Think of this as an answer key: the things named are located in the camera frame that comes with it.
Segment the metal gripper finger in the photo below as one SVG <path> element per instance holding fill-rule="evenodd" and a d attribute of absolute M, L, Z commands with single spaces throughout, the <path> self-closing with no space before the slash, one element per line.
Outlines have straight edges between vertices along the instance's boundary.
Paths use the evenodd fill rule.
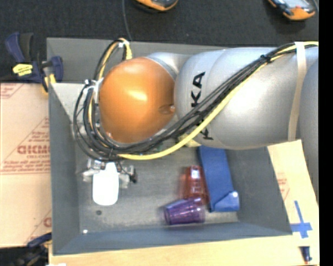
<path fill-rule="evenodd" d="M 119 188 L 128 189 L 130 184 L 138 182 L 138 175 L 134 165 L 118 164 Z"/>
<path fill-rule="evenodd" d="M 104 162 L 100 160 L 88 159 L 87 166 L 82 172 L 82 178 L 84 182 L 90 182 L 95 174 L 101 172 L 104 169 Z"/>

